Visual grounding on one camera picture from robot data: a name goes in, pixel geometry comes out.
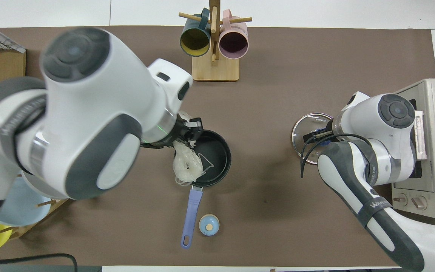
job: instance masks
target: mug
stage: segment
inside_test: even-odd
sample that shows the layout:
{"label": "mug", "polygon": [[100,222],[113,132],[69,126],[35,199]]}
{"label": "mug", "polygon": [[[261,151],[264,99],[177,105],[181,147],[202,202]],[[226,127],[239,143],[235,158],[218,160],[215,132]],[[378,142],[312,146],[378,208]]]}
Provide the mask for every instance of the mug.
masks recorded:
{"label": "mug", "polygon": [[181,48],[191,57],[199,57],[207,53],[211,47],[211,26],[209,20],[209,9],[202,9],[201,14],[194,14],[201,17],[201,21],[188,19],[180,38]]}
{"label": "mug", "polygon": [[246,23],[231,24],[229,20],[239,19],[231,15],[229,9],[224,11],[223,26],[219,35],[219,51],[228,59],[239,59],[248,50],[248,34]]}

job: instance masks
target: mug tree stand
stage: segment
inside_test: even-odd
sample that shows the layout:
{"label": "mug tree stand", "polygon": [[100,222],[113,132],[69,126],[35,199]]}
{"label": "mug tree stand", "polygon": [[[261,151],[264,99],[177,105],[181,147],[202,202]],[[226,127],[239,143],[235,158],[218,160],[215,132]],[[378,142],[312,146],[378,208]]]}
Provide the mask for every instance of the mug tree stand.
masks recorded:
{"label": "mug tree stand", "polygon": [[[237,81],[239,79],[239,59],[220,56],[218,42],[222,21],[220,0],[209,0],[211,45],[209,51],[200,57],[192,57],[192,78],[195,81]],[[200,17],[179,13],[180,17],[201,20]],[[231,20],[231,23],[250,22],[251,18]]]}

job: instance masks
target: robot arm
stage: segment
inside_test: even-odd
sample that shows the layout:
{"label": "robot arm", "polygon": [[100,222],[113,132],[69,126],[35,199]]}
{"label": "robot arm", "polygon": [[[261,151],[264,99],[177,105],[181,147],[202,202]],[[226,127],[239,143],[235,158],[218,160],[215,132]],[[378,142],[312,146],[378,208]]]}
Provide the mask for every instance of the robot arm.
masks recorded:
{"label": "robot arm", "polygon": [[192,85],[183,69],[149,67],[116,36],[68,31],[42,53],[44,82],[0,83],[0,207],[18,172],[51,198],[93,198],[117,186],[140,146],[188,144],[200,119],[178,115]]}
{"label": "robot arm", "polygon": [[[371,187],[408,177],[412,171],[410,164],[414,162],[410,143],[404,140],[409,140],[411,123],[394,128],[389,125],[393,125],[394,120],[379,119],[383,97],[362,97],[355,105],[344,108],[339,119],[334,119],[334,129],[364,136],[371,146],[363,141],[330,143],[319,157],[319,173],[392,260],[411,271],[433,272],[435,226],[399,215]],[[403,100],[396,95],[387,95],[386,99],[392,103]],[[397,110],[397,116],[409,116],[411,109],[406,108],[405,115]]]}

